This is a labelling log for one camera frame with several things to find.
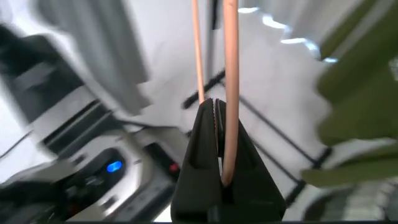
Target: red button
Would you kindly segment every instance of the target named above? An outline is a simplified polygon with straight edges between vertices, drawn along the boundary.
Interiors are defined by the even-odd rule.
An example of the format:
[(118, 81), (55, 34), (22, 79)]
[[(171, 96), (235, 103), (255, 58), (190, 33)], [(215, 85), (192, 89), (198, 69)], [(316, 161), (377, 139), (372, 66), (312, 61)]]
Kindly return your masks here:
[(170, 165), (169, 171), (175, 172), (175, 171), (177, 171), (177, 170), (179, 170), (179, 167), (178, 167), (178, 165), (177, 165), (176, 163)]

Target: blue led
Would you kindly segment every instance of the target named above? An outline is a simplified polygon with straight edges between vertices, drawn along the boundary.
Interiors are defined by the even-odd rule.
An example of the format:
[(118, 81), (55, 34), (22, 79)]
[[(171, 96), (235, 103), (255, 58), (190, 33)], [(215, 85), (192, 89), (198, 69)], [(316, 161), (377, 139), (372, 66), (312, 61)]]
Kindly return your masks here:
[(115, 172), (115, 171), (119, 170), (121, 167), (122, 167), (122, 162), (116, 161), (116, 162), (113, 162), (113, 163), (109, 164), (106, 167), (106, 170), (108, 172)]

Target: green cloth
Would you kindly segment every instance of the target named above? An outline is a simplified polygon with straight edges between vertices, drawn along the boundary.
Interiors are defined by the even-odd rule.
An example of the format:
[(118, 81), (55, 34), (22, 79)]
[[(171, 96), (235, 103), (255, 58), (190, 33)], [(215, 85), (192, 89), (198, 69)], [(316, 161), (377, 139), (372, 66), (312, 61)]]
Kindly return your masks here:
[[(398, 81), (389, 66), (398, 55), (397, 22), (395, 1), (382, 19), (322, 75), (318, 92), (332, 107), (317, 127), (323, 144), (334, 146), (350, 139), (398, 137)], [(303, 180), (316, 187), (395, 176), (398, 144), (367, 152), (333, 169), (302, 172)]]

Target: gray curtain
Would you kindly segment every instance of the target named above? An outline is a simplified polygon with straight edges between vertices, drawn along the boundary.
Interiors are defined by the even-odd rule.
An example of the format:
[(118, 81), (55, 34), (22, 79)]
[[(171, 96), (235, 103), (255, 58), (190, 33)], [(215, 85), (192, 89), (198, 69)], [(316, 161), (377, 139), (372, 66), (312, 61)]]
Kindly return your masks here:
[(43, 0), (38, 9), (74, 37), (94, 78), (126, 112), (149, 105), (136, 86), (147, 71), (121, 0)]
[(284, 29), (281, 42), (303, 42), (319, 60), (341, 58), (394, 0), (240, 0), (256, 8), (263, 23)]

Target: white floor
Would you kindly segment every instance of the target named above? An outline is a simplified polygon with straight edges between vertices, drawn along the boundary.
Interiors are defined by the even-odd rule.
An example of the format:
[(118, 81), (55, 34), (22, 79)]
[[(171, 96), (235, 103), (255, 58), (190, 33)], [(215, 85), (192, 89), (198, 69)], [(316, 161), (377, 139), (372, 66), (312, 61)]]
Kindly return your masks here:
[[(16, 13), (12, 22), (26, 34), (47, 33), (54, 37), (55, 43), (80, 75), (86, 80), (88, 74), (81, 68), (70, 38), (54, 30), (43, 28), (34, 21), (26, 8), (27, 0), (12, 0), (12, 11)], [(126, 119), (147, 122), (155, 125), (175, 125), (182, 130), (192, 128), (197, 112), (196, 103), (188, 110), (182, 110), (183, 100), (191, 95), (196, 87), (195, 54), (191, 1), (187, 0), (126, 0), (135, 27), (139, 31), (144, 55), (149, 65), (150, 81), (140, 86), (142, 92), (153, 102), (144, 109), (141, 116)], [(202, 42), (205, 40), (205, 1), (200, 1)], [(317, 96), (314, 84), (330, 64), (317, 62), (303, 44), (281, 44), (282, 31), (262, 23), (258, 13), (240, 14), (239, 50), (240, 50), (240, 92), (262, 115), (270, 119), (286, 135), (295, 141), (309, 155), (316, 158), (324, 146), (317, 139), (315, 125), (327, 114), (327, 103)], [(214, 73), (224, 67), (223, 32), (216, 31)], [(208, 96), (225, 99), (224, 89), (217, 86)], [(10, 111), (8, 102), (0, 99), (0, 151), (24, 135), (18, 125), (14, 111)], [(263, 148), (277, 158), (296, 178), (300, 171), (311, 164), (297, 153), (270, 127), (259, 121), (243, 105), (239, 117), (248, 131)], [(353, 141), (339, 146), (329, 162), (336, 163), (358, 151), (363, 151), (380, 141)], [(262, 156), (282, 195), (286, 196), (294, 183), (265, 156)], [(0, 181), (13, 173), (30, 166), (49, 161), (51, 158), (37, 152), (30, 139), (0, 162)], [(287, 210), (284, 220), (299, 220), (310, 201), (322, 192), (315, 187), (307, 187), (297, 203)], [(157, 221), (170, 221), (166, 210)]]

